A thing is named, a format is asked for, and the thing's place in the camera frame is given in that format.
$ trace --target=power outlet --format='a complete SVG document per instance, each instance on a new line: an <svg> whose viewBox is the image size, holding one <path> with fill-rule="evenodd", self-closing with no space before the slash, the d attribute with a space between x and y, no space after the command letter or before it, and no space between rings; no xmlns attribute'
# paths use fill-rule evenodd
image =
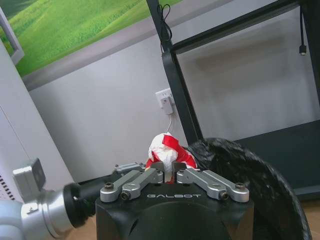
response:
<svg viewBox="0 0 320 240"><path fill-rule="evenodd" d="M163 108L161 100L164 98L170 98L170 102L172 105L175 104L174 96L172 95L171 89L167 88L161 91L157 91L155 93L156 99L158 100L159 107Z"/></svg>

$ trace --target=plug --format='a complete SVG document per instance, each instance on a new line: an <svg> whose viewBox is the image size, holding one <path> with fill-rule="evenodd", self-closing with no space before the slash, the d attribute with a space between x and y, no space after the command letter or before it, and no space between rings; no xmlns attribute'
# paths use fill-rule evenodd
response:
<svg viewBox="0 0 320 240"><path fill-rule="evenodd" d="M300 47L299 47L299 53L304 56L307 54L307 46L302 44Z"/></svg>
<svg viewBox="0 0 320 240"><path fill-rule="evenodd" d="M161 98L160 101L165 114L170 115L174 113L169 96Z"/></svg>

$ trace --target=black trash bag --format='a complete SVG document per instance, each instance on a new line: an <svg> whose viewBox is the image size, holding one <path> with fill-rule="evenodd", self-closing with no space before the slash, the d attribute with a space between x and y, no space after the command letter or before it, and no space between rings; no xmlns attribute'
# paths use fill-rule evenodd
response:
<svg viewBox="0 0 320 240"><path fill-rule="evenodd" d="M199 140L188 150L201 170L209 169L234 183L244 183L249 189L255 206L254 240L312 239L297 196L269 163L240 144L221 138Z"/></svg>

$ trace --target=floor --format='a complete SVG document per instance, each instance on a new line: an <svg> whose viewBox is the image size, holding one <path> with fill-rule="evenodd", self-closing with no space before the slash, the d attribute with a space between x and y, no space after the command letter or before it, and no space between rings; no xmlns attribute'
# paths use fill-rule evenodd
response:
<svg viewBox="0 0 320 240"><path fill-rule="evenodd" d="M313 240L320 240L320 200L303 202L302 206ZM66 240L97 240L96 217L91 217L83 227L73 230Z"/></svg>

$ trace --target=grass landscape picture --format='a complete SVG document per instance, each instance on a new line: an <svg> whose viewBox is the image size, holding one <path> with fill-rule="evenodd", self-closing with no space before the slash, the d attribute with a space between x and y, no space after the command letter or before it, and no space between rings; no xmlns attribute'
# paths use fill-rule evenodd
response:
<svg viewBox="0 0 320 240"><path fill-rule="evenodd" d="M0 7L25 54L16 66L22 77L150 15L146 0L0 0ZM11 53L2 29L0 38Z"/></svg>

